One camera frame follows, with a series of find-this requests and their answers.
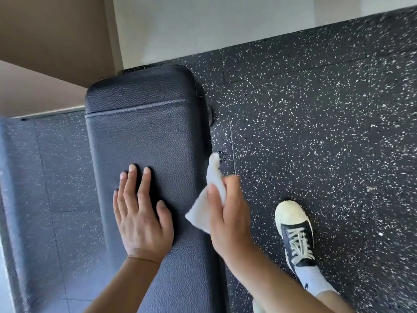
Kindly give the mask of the person's right hand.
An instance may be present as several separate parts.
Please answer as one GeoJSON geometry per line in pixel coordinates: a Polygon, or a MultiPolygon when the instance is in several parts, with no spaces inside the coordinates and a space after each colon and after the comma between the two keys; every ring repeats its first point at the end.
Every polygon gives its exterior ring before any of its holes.
{"type": "Polygon", "coordinates": [[[223,206],[225,228],[223,231],[210,231],[210,236],[216,252],[232,268],[245,254],[255,249],[255,244],[251,235],[249,206],[239,176],[234,174],[222,180],[227,190],[223,206]]]}

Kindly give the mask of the person's left hand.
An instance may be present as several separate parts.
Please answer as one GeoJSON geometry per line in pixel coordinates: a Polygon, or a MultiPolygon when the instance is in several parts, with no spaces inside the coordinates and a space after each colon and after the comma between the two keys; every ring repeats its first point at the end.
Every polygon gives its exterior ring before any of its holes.
{"type": "Polygon", "coordinates": [[[122,214],[118,229],[122,244],[128,256],[162,262],[170,252],[174,238],[163,236],[157,209],[153,208],[150,197],[151,170],[145,167],[140,180],[138,172],[136,183],[138,212],[127,211],[124,200],[127,174],[128,171],[121,172],[118,187],[118,204],[122,214]]]}

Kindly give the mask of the white wiping cloth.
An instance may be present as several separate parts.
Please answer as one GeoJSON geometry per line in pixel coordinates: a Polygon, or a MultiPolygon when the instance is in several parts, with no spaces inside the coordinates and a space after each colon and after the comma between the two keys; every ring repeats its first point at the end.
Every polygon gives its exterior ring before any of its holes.
{"type": "MultiPolygon", "coordinates": [[[[216,186],[222,201],[222,206],[224,206],[227,197],[227,190],[222,178],[223,175],[220,171],[220,156],[217,152],[214,152],[209,157],[206,181],[207,184],[213,184],[216,186]]],[[[201,191],[191,209],[185,214],[185,218],[194,227],[210,235],[210,210],[207,197],[207,187],[201,191]]]]}

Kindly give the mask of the person's left forearm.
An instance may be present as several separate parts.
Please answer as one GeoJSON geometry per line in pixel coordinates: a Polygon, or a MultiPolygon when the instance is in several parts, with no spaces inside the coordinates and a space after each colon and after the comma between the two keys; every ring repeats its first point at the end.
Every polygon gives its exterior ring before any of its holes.
{"type": "Polygon", "coordinates": [[[83,313],[137,313],[161,262],[127,257],[110,283],[83,313]]]}

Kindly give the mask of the person's right forearm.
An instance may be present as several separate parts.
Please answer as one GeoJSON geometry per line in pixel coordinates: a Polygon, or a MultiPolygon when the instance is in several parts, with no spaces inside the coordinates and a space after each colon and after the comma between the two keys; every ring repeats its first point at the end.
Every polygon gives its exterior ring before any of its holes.
{"type": "Polygon", "coordinates": [[[332,313],[269,260],[258,246],[228,248],[222,258],[266,313],[332,313]]]}

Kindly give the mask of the black leather bench pad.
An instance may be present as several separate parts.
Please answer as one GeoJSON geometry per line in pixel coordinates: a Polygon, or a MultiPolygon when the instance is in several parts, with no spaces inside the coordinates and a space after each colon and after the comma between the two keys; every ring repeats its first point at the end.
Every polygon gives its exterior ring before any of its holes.
{"type": "Polygon", "coordinates": [[[147,68],[100,80],[85,97],[85,119],[108,256],[126,258],[112,207],[130,164],[152,170],[152,204],[163,200],[174,221],[174,245],[139,313],[229,313],[224,263],[208,234],[185,214],[206,186],[212,153],[204,90],[181,65],[147,68]]]}

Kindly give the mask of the black and white sneaker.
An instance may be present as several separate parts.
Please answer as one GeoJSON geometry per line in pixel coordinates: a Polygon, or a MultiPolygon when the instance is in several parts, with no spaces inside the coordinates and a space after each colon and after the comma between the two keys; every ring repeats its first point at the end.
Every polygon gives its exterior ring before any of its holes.
{"type": "Polygon", "coordinates": [[[314,235],[311,222],[295,201],[280,202],[275,209],[275,223],[282,238],[287,265],[296,268],[314,267],[314,235]]]}

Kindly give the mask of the black bench foot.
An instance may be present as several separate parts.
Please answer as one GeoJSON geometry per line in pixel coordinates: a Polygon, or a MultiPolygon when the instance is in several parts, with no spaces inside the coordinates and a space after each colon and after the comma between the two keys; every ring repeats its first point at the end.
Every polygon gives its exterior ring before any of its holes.
{"type": "Polygon", "coordinates": [[[216,119],[216,104],[209,98],[206,98],[206,107],[208,113],[209,127],[212,127],[215,124],[216,119]]]}

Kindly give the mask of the metal floor strip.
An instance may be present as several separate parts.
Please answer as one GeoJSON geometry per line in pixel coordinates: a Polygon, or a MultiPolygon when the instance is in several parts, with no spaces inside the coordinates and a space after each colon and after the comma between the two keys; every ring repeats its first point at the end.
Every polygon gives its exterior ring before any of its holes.
{"type": "Polygon", "coordinates": [[[15,117],[10,117],[10,119],[29,120],[29,119],[41,118],[41,117],[52,116],[52,115],[60,115],[60,114],[65,114],[65,113],[85,111],[85,109],[86,109],[85,106],[80,105],[80,106],[71,107],[71,108],[50,110],[50,111],[33,113],[33,114],[29,114],[29,115],[19,115],[19,116],[15,116],[15,117]]]}

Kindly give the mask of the white sock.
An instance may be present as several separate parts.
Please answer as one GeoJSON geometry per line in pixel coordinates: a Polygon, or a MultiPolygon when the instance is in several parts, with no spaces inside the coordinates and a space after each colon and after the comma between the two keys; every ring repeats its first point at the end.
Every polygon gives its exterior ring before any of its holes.
{"type": "Polygon", "coordinates": [[[318,266],[295,267],[295,274],[300,280],[303,288],[314,297],[327,291],[337,294],[333,286],[326,280],[320,272],[318,266]]]}

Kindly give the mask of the person's leg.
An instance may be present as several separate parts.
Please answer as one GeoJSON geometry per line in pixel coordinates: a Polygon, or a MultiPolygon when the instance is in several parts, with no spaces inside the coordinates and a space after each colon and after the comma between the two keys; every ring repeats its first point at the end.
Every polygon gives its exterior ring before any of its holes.
{"type": "Polygon", "coordinates": [[[323,291],[319,293],[316,298],[334,313],[356,313],[354,309],[335,291],[323,291]]]}

